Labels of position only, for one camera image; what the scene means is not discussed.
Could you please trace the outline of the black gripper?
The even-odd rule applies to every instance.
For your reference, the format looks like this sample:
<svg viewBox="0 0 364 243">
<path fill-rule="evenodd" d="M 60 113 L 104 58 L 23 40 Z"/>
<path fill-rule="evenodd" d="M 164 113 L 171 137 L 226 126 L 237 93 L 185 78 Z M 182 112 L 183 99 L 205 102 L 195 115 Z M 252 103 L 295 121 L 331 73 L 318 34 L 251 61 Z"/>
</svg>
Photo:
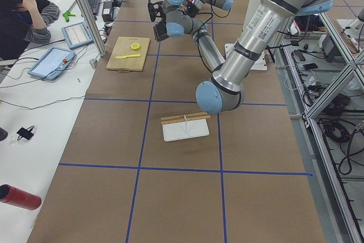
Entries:
<svg viewBox="0 0 364 243">
<path fill-rule="evenodd" d="M 165 21 L 160 21 L 153 26 L 154 37 L 157 42 L 168 39 L 167 28 Z"/>
</svg>

